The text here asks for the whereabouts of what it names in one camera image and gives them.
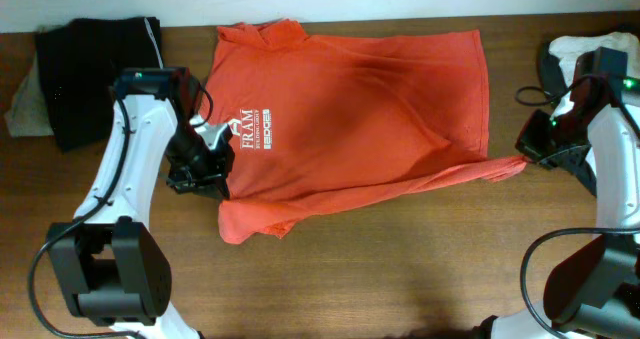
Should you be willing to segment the red t-shirt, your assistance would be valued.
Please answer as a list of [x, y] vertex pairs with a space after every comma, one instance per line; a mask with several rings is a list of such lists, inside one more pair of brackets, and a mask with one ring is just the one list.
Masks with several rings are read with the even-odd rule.
[[222, 239], [285, 236], [300, 221], [405, 194], [519, 174], [491, 158], [478, 31], [358, 38], [293, 20], [218, 31], [202, 112], [227, 124], [235, 160]]

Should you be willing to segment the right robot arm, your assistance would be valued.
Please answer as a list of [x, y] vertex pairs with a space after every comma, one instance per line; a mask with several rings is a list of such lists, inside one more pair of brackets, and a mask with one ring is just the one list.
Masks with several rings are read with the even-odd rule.
[[[520, 267], [524, 309], [485, 319], [470, 337], [638, 337], [639, 79], [629, 63], [620, 50], [588, 51], [578, 57], [572, 82], [545, 95], [553, 113], [535, 103], [517, 150], [541, 167], [574, 175], [597, 200], [597, 224], [536, 239]], [[569, 235], [593, 239], [551, 271], [542, 301], [532, 302], [527, 269], [534, 251]]]

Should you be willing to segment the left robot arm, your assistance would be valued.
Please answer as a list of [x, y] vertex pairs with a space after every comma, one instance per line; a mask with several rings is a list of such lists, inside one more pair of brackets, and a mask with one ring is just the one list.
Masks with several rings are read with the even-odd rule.
[[197, 115], [210, 95], [185, 67], [126, 69], [113, 94], [112, 131], [90, 192], [72, 221], [50, 226], [43, 252], [70, 314], [102, 327], [100, 337], [199, 338], [171, 302], [150, 207], [163, 160], [176, 193], [229, 198], [231, 130]]

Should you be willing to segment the dark navy garment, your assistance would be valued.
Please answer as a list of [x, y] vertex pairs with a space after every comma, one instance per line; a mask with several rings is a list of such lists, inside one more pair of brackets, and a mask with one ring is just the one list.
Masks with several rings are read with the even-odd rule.
[[552, 97], [563, 94], [567, 85], [558, 57], [550, 53], [550, 42], [543, 42], [537, 53], [537, 73], [543, 91]]

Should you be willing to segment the white crumpled garment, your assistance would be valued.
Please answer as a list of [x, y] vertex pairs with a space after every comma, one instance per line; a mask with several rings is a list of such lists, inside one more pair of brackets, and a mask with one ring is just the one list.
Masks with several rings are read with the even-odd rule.
[[[627, 55], [626, 68], [635, 76], [639, 74], [639, 39], [631, 33], [612, 32], [595, 37], [563, 36], [551, 42], [548, 53], [552, 59], [559, 60], [561, 83], [569, 87], [583, 75], [595, 72], [595, 51], [600, 48], [622, 52]], [[587, 80], [580, 83], [574, 91], [566, 92], [560, 89], [559, 107], [549, 119], [553, 127], [571, 126], [571, 116], [578, 114], [589, 104], [589, 94], [599, 96], [596, 84], [591, 85]]]

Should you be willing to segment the black folded shorts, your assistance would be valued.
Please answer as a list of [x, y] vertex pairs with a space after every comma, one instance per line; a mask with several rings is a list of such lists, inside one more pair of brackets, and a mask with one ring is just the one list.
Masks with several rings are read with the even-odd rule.
[[35, 36], [38, 74], [50, 126], [63, 152], [110, 135], [110, 87], [126, 68], [160, 66], [160, 20], [75, 19]]

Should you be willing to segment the beige folded garment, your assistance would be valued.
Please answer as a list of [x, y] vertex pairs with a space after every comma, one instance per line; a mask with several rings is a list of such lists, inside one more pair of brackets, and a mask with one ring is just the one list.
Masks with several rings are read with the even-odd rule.
[[13, 138], [53, 136], [48, 110], [39, 78], [38, 58], [34, 57], [28, 74], [14, 93], [4, 119]]

